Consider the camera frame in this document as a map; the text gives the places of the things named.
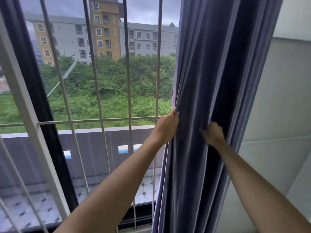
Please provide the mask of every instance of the forearm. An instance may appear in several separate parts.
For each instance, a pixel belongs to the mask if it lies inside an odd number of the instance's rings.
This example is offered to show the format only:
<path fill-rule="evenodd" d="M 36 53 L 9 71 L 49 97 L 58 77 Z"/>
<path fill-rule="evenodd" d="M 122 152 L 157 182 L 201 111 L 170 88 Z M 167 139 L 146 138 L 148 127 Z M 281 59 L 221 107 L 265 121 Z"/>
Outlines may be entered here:
<path fill-rule="evenodd" d="M 57 232 L 113 232 L 161 146 L 155 139 L 147 138 L 76 208 Z"/>
<path fill-rule="evenodd" d="M 311 232 L 310 223 L 225 141 L 215 145 L 238 196 L 260 232 Z"/>

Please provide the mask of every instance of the person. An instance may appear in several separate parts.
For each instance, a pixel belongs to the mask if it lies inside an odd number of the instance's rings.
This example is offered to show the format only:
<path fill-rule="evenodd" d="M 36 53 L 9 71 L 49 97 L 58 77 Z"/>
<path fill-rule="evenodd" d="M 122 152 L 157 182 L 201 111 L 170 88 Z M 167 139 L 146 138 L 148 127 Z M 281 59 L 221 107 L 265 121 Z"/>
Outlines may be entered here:
<path fill-rule="evenodd" d="M 156 153 L 173 138 L 178 122 L 179 112 L 174 109 L 162 116 L 142 146 L 99 184 L 55 232 L 114 232 Z M 217 123 L 211 122 L 202 134 L 218 151 L 259 232 L 311 232 L 311 224 L 304 216 L 227 144 Z"/>

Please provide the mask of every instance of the green vegetation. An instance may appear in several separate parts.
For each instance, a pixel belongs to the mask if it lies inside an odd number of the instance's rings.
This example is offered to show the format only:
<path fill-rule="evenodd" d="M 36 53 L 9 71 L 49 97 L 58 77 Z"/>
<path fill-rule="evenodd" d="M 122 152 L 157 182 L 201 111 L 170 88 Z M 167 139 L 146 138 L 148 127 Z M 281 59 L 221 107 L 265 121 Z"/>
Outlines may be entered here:
<path fill-rule="evenodd" d="M 61 57 L 59 60 L 61 72 L 64 74 L 72 65 L 73 58 Z M 128 117 L 127 106 L 127 77 L 126 59 L 118 61 L 107 57 L 96 58 L 97 78 L 101 106 L 104 118 Z M 156 94 L 156 66 L 157 56 L 130 57 L 131 75 L 131 105 L 132 117 L 144 117 L 155 115 Z M 42 80 L 46 94 L 57 84 L 58 77 L 54 66 L 40 65 Z M 160 99 L 159 115 L 167 114 L 172 107 L 173 75 L 175 70 L 175 54 L 161 57 L 160 68 Z M 68 94 L 72 118 L 98 119 L 99 110 L 91 64 L 78 62 L 69 76 L 65 79 L 65 88 Z M 20 115 L 16 109 L 11 94 L 0 95 L 0 124 L 20 123 Z M 68 120 L 66 108 L 58 86 L 49 96 L 50 106 L 54 120 Z M 153 120 L 133 120 L 133 125 L 151 125 Z M 128 126 L 127 121 L 110 121 L 105 127 Z M 58 129 L 70 129 L 68 125 L 57 125 Z M 95 128 L 100 123 L 78 123 L 75 128 Z M 22 127 L 10 127 L 0 130 L 0 133 L 22 132 Z"/>

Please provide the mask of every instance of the person's right arm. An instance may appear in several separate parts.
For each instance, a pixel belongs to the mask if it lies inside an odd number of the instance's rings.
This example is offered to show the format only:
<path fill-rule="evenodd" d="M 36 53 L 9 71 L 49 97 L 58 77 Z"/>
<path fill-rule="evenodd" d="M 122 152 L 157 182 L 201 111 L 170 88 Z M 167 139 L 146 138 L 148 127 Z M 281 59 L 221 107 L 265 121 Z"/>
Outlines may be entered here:
<path fill-rule="evenodd" d="M 311 232 L 307 219 L 227 144 L 217 123 L 211 122 L 202 134 L 218 151 L 244 209 L 259 232 Z"/>

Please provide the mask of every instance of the dark blue curtain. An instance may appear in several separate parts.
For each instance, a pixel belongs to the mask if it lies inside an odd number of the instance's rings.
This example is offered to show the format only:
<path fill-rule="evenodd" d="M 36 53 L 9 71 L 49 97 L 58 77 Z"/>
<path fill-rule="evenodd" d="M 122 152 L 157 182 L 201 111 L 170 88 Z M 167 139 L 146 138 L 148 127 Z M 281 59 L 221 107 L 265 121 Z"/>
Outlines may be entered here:
<path fill-rule="evenodd" d="M 282 0 L 182 0 L 173 105 L 153 233 L 215 232 L 229 177 L 200 133 L 210 121 L 239 150 Z"/>

